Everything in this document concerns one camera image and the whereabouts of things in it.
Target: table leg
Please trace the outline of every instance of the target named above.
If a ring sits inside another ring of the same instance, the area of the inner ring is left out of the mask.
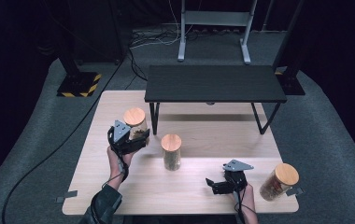
[[[262,127],[262,124],[260,123],[259,116],[257,115],[257,111],[256,111],[256,107],[254,106],[254,103],[251,103],[251,106],[252,106],[252,109],[253,109],[254,117],[255,117],[256,122],[257,122],[257,126],[259,127],[260,134],[264,134],[265,131],[267,131],[268,126],[270,126],[271,122],[273,121],[274,116],[276,115],[277,110],[280,107],[280,103],[276,104],[276,106],[274,107],[274,111],[273,111],[273,113],[270,116],[270,119],[265,123],[264,127]]]
[[[250,27],[253,22],[254,9],[256,8],[256,5],[257,5],[257,0],[253,0],[253,3],[250,8],[250,12],[248,14],[248,22],[247,22],[247,27],[245,28],[244,38],[241,38],[239,40],[239,42],[241,44],[241,50],[242,50],[242,55],[244,56],[245,64],[250,64],[250,56],[249,56],[247,42],[248,42],[248,37],[249,37],[249,33],[250,33]]]
[[[181,20],[180,20],[180,45],[178,47],[177,61],[184,61],[186,51],[186,0],[181,0]]]
[[[153,134],[157,134],[157,125],[158,125],[158,111],[160,108],[160,103],[157,103],[154,110],[154,103],[149,103],[150,106],[150,115],[151,115],[151,127],[153,129]]]

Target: yellow and black tape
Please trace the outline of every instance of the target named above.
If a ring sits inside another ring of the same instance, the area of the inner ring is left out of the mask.
[[[98,86],[98,82],[101,79],[101,74],[96,75],[96,77],[93,79],[93,83],[88,89],[88,91],[63,91],[63,92],[58,92],[58,96],[63,96],[63,97],[88,97],[92,96],[93,93],[96,90],[96,87]]]

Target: black bench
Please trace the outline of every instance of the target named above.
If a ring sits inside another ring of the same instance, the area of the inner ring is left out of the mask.
[[[145,94],[153,134],[157,134],[160,103],[251,103],[264,134],[286,101],[272,67],[267,65],[151,65]],[[254,103],[276,103],[264,127]]]

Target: glass jar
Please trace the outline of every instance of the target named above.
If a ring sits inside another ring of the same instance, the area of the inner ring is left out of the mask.
[[[181,138],[177,134],[169,133],[161,140],[161,146],[165,169],[176,171],[180,167]]]
[[[130,140],[140,137],[143,132],[148,129],[145,111],[139,107],[134,107],[125,111],[124,121],[128,126],[131,127],[129,135]]]
[[[260,187],[260,194],[266,201],[273,201],[299,181],[296,169],[287,163],[276,166]]]

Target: metal frame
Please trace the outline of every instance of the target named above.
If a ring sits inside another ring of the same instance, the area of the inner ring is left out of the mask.
[[[214,24],[214,25],[233,25],[246,26],[243,38],[240,38],[240,46],[245,64],[250,64],[250,56],[248,51],[248,37],[250,27],[253,22],[254,11],[257,5],[257,0],[253,0],[250,12],[213,12],[213,11],[186,11],[186,0],[181,1],[181,20],[180,20],[180,45],[178,49],[177,61],[184,61],[184,54],[186,51],[186,24]]]
[[[151,127],[153,129],[154,135],[157,134],[158,116],[159,116],[159,110],[160,110],[160,103],[155,103],[155,104],[156,104],[156,106],[154,108],[154,103],[149,103],[150,115],[151,115]],[[274,107],[274,111],[270,116],[270,119],[268,119],[268,121],[265,123],[265,125],[263,127],[262,127],[262,124],[260,123],[259,115],[257,114],[257,110],[256,110],[254,103],[250,103],[250,104],[252,106],[253,114],[256,119],[260,134],[264,134],[265,131],[267,131],[268,126],[270,126],[271,122],[273,121],[274,116],[276,115],[281,103],[276,104],[276,106]]]

